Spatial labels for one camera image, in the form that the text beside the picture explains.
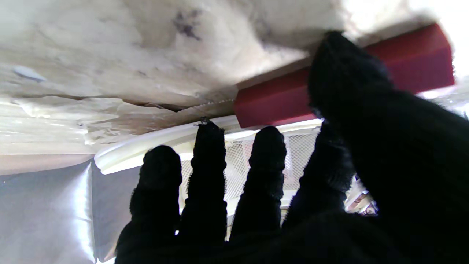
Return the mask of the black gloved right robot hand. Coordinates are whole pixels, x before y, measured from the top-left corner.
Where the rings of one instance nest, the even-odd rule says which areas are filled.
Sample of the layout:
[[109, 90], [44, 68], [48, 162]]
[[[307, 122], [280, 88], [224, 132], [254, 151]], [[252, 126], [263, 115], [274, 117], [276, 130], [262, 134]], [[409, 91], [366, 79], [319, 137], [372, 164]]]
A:
[[203, 120], [183, 212], [179, 155], [148, 151], [116, 264], [467, 264], [468, 120], [394, 88], [384, 65], [325, 35], [308, 81], [324, 119], [281, 220], [286, 144], [255, 137], [228, 241], [224, 130]]

